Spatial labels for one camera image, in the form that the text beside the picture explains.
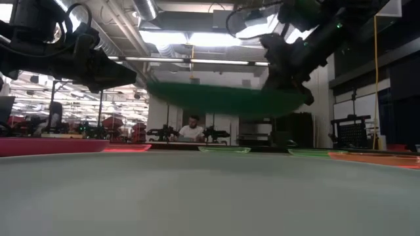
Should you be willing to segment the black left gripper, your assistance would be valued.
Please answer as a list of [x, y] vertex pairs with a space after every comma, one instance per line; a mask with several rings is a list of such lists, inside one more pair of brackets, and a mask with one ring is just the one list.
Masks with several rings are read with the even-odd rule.
[[19, 71], [30, 71], [65, 78], [85, 85], [93, 93], [130, 85], [137, 73], [112, 60], [100, 60], [95, 47], [98, 31], [82, 23], [66, 39], [53, 44], [36, 41], [34, 35], [0, 22], [0, 73], [16, 79]]

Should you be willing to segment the silver ventilation duct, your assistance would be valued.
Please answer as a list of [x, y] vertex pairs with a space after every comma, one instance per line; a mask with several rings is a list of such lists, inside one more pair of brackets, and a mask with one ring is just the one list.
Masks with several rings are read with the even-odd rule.
[[143, 21], [154, 20], [158, 16], [158, 6], [154, 0], [132, 0], [138, 16]]

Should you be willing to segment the seated person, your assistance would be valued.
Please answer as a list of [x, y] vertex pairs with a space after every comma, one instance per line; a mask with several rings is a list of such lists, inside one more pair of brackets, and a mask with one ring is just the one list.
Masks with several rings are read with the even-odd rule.
[[179, 135], [183, 138], [193, 139], [195, 142], [203, 142], [205, 140], [204, 128], [198, 125], [200, 118], [197, 115], [191, 115], [188, 118], [188, 124], [179, 130]]

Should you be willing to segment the black equipment rack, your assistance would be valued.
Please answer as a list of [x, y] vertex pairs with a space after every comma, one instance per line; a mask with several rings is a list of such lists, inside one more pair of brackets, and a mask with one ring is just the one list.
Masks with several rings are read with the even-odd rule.
[[331, 120], [333, 130], [329, 137], [333, 142], [333, 147], [338, 149], [368, 148], [366, 121], [370, 118], [370, 115], [348, 115], [347, 118]]

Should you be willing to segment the pink plastic plate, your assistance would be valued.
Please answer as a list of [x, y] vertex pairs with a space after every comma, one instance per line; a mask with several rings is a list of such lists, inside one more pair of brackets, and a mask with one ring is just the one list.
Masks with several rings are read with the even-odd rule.
[[108, 145], [108, 140], [95, 139], [0, 137], [0, 157], [101, 152]]

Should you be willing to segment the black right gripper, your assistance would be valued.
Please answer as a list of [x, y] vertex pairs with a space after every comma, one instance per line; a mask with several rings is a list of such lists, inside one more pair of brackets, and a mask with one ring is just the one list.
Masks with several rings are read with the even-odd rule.
[[326, 65], [328, 57], [328, 34], [311, 33], [305, 40], [298, 38], [292, 44], [286, 43], [283, 36], [271, 33], [260, 38], [266, 49], [268, 77], [263, 90], [297, 89], [304, 95], [304, 103], [314, 103], [312, 92], [304, 86], [310, 74], [319, 66]]

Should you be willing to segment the red transparent plastic plate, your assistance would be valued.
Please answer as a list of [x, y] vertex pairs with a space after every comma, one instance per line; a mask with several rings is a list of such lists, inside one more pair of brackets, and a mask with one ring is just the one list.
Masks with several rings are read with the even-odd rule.
[[152, 147], [151, 144], [109, 144], [103, 152], [145, 152]]

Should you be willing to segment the green transparent plastic plate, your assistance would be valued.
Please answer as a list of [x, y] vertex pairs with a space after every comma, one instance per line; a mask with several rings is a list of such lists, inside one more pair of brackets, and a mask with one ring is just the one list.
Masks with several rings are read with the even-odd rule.
[[334, 149], [288, 149], [289, 154], [297, 157], [321, 157], [329, 158], [330, 153], [346, 153], [347, 151]]
[[220, 152], [220, 153], [249, 153], [250, 147], [222, 147], [222, 146], [199, 146], [201, 152]]

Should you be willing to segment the long ceiling light bar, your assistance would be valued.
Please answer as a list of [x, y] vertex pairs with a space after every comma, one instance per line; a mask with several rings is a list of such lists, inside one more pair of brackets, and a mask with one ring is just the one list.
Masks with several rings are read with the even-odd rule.
[[241, 61], [241, 60], [214, 60], [199, 58], [161, 58], [161, 57], [129, 57], [129, 56], [109, 56], [113, 61], [121, 62], [159, 62], [176, 64], [214, 64], [229, 66], [257, 66], [268, 67], [268, 62]]

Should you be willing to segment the dark green plastic plate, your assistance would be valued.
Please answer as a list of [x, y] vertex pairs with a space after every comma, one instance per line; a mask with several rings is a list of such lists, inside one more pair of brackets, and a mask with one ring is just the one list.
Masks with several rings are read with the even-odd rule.
[[220, 87], [188, 83], [150, 82], [156, 98], [182, 109], [242, 117], [280, 117], [304, 104], [303, 94], [284, 90]]

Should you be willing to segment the orange transparent plastic plate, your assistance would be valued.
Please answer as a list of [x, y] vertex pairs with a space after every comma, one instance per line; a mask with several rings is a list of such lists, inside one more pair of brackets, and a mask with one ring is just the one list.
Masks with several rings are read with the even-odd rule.
[[416, 155], [396, 155], [381, 153], [356, 153], [356, 152], [329, 152], [332, 159], [341, 161], [354, 161], [361, 163], [371, 163], [400, 168], [420, 169], [420, 156]]

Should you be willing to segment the standing person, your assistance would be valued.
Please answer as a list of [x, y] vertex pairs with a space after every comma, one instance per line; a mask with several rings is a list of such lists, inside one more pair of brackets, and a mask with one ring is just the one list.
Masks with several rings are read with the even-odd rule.
[[53, 102], [50, 105], [51, 119], [46, 119], [42, 123], [37, 125], [37, 128], [34, 132], [34, 136], [40, 136], [41, 133], [50, 125], [50, 129], [57, 128], [61, 125], [62, 122], [62, 104], [60, 102]]

